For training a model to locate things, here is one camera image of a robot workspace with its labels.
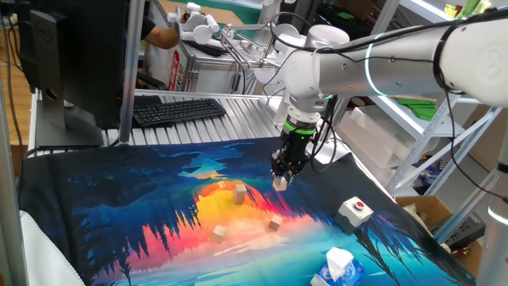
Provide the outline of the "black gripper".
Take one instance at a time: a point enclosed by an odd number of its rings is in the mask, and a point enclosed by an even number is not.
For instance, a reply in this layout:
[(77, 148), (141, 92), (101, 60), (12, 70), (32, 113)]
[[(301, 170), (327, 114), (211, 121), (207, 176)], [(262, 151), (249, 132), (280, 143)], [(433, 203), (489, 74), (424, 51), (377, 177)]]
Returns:
[(281, 149), (271, 153), (271, 174), (274, 177), (281, 177), (285, 173), (287, 185), (291, 185), (293, 179), (310, 160), (306, 147), (313, 136), (313, 134), (282, 132)]

